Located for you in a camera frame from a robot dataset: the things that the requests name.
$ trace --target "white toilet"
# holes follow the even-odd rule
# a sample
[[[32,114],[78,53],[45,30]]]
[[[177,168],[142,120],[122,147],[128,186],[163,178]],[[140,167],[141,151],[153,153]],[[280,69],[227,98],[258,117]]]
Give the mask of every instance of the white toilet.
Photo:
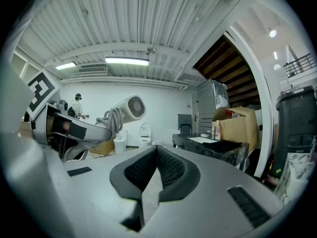
[[[139,148],[146,147],[148,145],[151,145],[151,128],[145,122],[140,127]]]
[[[124,153],[127,148],[128,142],[128,131],[123,129],[119,134],[116,135],[116,138],[113,140],[114,142],[114,152]]]

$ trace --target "corrugated metal ceiling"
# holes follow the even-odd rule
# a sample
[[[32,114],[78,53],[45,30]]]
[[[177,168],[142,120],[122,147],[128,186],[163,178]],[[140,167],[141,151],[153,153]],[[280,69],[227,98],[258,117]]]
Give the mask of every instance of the corrugated metal ceiling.
[[[220,3],[229,6],[230,0],[52,0],[33,18],[19,47],[63,79],[78,69],[55,66],[99,66],[105,57],[118,56],[150,59],[150,66],[109,64],[113,76],[173,81],[203,43],[202,29],[217,17]],[[147,54],[151,46],[160,49]]]

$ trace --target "coiled cable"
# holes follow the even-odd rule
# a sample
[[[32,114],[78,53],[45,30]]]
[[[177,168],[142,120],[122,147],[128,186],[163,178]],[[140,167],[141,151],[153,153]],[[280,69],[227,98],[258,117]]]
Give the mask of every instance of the coiled cable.
[[[105,112],[103,118],[97,118],[95,125],[103,123],[112,134],[119,133],[123,127],[123,113],[120,107],[111,108]]]
[[[97,118],[95,125],[102,123],[106,126],[107,129],[111,131],[111,134],[119,133],[123,127],[123,113],[120,107],[116,109],[111,108],[106,111],[103,118]],[[73,160],[81,152],[90,149],[87,145],[88,142],[78,143],[76,146],[72,146],[67,149],[63,156],[63,162],[67,160]]]

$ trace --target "wooden ceiling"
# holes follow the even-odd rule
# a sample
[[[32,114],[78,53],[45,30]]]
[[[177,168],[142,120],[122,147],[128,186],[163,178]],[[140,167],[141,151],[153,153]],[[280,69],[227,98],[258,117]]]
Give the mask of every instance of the wooden ceiling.
[[[226,84],[231,107],[260,104],[258,88],[249,65],[225,36],[216,41],[194,68],[205,79]]]

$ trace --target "ceiling spotlight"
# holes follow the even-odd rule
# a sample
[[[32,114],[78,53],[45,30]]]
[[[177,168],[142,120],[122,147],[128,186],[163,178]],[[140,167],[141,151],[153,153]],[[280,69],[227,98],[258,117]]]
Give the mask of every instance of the ceiling spotlight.
[[[148,59],[139,59],[139,58],[105,58],[106,63],[124,63],[124,64],[134,64],[134,65],[143,65],[149,66],[150,61]]]
[[[60,69],[66,69],[66,68],[71,68],[71,67],[75,67],[76,64],[74,62],[70,62],[70,63],[66,63],[60,66],[57,66],[56,69],[60,70]]]
[[[157,52],[157,49],[154,47],[148,47],[148,53],[149,54],[155,54]]]
[[[274,70],[280,69],[281,66],[279,64],[274,65]]]
[[[276,31],[275,30],[270,31],[269,36],[271,38],[275,37],[275,35],[276,35]]]

